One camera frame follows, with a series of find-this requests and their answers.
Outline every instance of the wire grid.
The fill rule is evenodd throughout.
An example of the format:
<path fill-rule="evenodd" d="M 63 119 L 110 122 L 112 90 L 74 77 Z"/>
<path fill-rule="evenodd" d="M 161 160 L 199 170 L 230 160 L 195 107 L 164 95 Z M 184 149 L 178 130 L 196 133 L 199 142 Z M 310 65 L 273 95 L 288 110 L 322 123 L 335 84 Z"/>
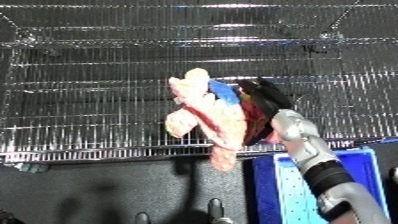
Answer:
<path fill-rule="evenodd" d="M 167 79 L 195 67 L 270 79 L 334 148 L 397 135 L 394 1 L 0 2 L 6 163 L 207 154 L 164 129 Z"/>

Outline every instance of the black object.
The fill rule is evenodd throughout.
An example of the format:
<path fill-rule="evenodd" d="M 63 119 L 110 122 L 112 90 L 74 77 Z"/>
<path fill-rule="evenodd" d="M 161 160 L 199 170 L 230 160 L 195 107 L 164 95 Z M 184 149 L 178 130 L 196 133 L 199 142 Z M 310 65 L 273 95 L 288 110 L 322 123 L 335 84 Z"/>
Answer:
<path fill-rule="evenodd" d="M 209 201 L 207 210 L 210 223 L 224 217 L 224 207 L 221 200 L 218 198 L 213 198 Z"/>
<path fill-rule="evenodd" d="M 291 109 L 292 102 L 275 84 L 258 77 L 258 84 L 248 80 L 238 80 L 243 92 L 251 96 L 253 104 L 271 121 L 280 109 Z"/>
<path fill-rule="evenodd" d="M 337 161 L 319 163 L 311 167 L 304 174 L 304 179 L 316 198 L 334 186 L 354 182 L 350 174 Z"/>
<path fill-rule="evenodd" d="M 12 213 L 1 209 L 0 210 L 0 224 L 25 224 L 25 223 L 16 219 Z"/>
<path fill-rule="evenodd" d="M 398 167 L 391 168 L 389 176 L 394 183 L 398 184 Z"/>
<path fill-rule="evenodd" d="M 138 213 L 135 216 L 135 224 L 151 224 L 149 215 L 145 212 Z"/>

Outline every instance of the stuffed animal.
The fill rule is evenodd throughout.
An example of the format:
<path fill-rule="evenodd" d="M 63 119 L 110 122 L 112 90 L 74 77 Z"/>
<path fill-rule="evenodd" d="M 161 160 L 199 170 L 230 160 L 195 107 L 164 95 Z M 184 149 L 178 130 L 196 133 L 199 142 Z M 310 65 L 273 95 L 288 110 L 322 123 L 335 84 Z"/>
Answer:
<path fill-rule="evenodd" d="M 169 84 L 176 103 L 183 106 L 167 116 L 167 131 L 182 138 L 199 125 L 214 143 L 210 156 L 214 168 L 232 170 L 238 150 L 265 136 L 268 119 L 251 103 L 250 96 L 210 79 L 206 70 L 190 70 L 184 79 L 170 78 Z"/>

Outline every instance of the blue fabric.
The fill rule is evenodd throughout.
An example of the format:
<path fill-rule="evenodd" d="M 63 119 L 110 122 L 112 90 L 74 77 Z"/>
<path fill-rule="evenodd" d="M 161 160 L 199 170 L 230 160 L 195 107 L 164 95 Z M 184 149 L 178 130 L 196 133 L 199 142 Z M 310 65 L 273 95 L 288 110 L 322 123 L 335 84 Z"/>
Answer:
<path fill-rule="evenodd" d="M 239 104 L 239 97 L 236 95 L 232 87 L 225 83 L 210 79 L 209 81 L 210 92 L 214 93 L 217 98 L 224 100 L 227 105 Z"/>

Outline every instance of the metal rod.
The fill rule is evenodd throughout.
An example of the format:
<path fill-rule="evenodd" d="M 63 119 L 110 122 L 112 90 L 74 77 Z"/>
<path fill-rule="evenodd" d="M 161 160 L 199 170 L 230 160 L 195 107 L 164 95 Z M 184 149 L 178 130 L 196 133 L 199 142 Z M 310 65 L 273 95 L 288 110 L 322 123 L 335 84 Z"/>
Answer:
<path fill-rule="evenodd" d="M 6 23 L 10 24 L 11 27 L 19 30 L 19 26 L 17 26 L 17 24 L 15 24 L 8 16 L 4 15 L 4 13 L 0 12 L 0 17 L 2 20 L 4 20 Z"/>
<path fill-rule="evenodd" d="M 348 8 L 346 11 L 344 11 L 344 13 L 341 14 L 341 16 L 339 16 L 339 18 L 337 18 L 333 23 L 331 23 L 331 24 L 329 25 L 329 29 L 330 29 L 330 30 L 336 30 L 337 28 L 339 28 L 341 22 L 342 22 L 344 19 L 346 19 L 347 16 L 349 15 L 349 13 L 350 13 L 352 10 L 354 10 L 354 8 L 355 8 L 357 5 L 359 5 L 360 3 L 362 3 L 362 2 L 363 2 L 363 0 L 356 0 L 356 1 L 354 2 L 354 4 L 352 4 L 352 5 L 350 6 L 350 8 Z"/>

